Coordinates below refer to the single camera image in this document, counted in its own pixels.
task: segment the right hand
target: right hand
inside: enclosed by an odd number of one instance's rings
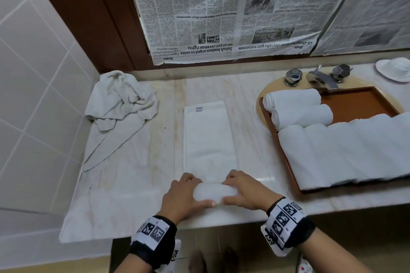
[[[226,196],[222,199],[225,205],[236,205],[251,210],[267,211],[273,203],[283,196],[245,174],[243,171],[231,170],[222,183],[238,189],[237,196]]]

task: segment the wristband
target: wristband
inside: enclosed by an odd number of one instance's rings
[[[161,267],[161,272],[165,272],[162,265],[175,262],[180,249],[180,240],[175,240],[176,232],[177,227],[171,220],[158,215],[148,218],[132,236],[130,254],[140,257],[153,270]]]
[[[280,199],[267,213],[269,218],[261,231],[274,253],[280,257],[305,242],[316,228],[300,206],[287,198]]]

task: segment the hand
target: hand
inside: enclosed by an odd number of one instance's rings
[[[196,201],[193,198],[193,190],[201,182],[201,179],[190,173],[183,173],[180,181],[172,181],[171,188],[162,198],[161,210],[157,215],[166,217],[178,225],[193,213],[215,207],[217,205],[215,201]]]
[[[237,196],[226,196],[222,199],[225,205],[236,205],[251,210],[267,211],[282,195],[265,187],[255,178],[242,171],[231,170],[223,182],[238,189]]]

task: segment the tray rim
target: tray rim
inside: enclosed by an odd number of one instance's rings
[[[354,87],[354,88],[350,88],[350,89],[337,89],[336,91],[328,91],[325,88],[316,88],[316,90],[318,90],[319,94],[321,96],[324,95],[332,95],[332,94],[351,94],[351,93],[358,93],[361,91],[366,91],[366,90],[371,90],[372,92],[375,92],[378,97],[382,100],[382,102],[384,102],[387,106],[389,106],[392,111],[394,111],[394,115],[399,115],[400,112],[387,100],[387,98],[375,87],[375,86],[369,86],[369,87]],[[322,192],[322,191],[326,191],[326,190],[330,190],[330,189],[335,189],[335,188],[340,188],[340,187],[360,187],[360,186],[367,186],[367,185],[372,185],[372,184],[386,184],[392,181],[396,181],[396,180],[403,180],[403,179],[408,179],[408,177],[399,177],[396,179],[391,179],[391,180],[371,180],[371,181],[366,181],[366,182],[362,182],[362,183],[346,183],[346,184],[339,184],[337,186],[330,186],[330,187],[324,187],[324,188],[316,188],[316,189],[311,189],[311,190],[301,190],[299,187],[299,184],[296,180],[296,177],[292,171],[292,167],[290,166],[289,160],[287,159],[281,145],[279,142],[279,136],[278,136],[278,132],[275,129],[275,126],[271,120],[271,114],[265,109],[264,105],[263,105],[263,97],[259,98],[259,106],[262,109],[262,113],[263,116],[266,120],[266,123],[268,125],[268,128],[271,132],[272,135],[272,140],[274,142],[274,147],[277,149],[277,151],[279,152],[280,158],[282,160],[283,165],[285,166],[285,168],[287,169],[287,174],[288,177],[290,179],[291,182],[291,189],[292,191],[295,193],[294,195],[297,198],[304,198],[309,194],[312,193],[318,193],[318,192]]]

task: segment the white hat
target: white hat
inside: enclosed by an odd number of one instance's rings
[[[388,79],[398,82],[410,82],[410,60],[407,58],[379,60],[376,62],[376,69]]]

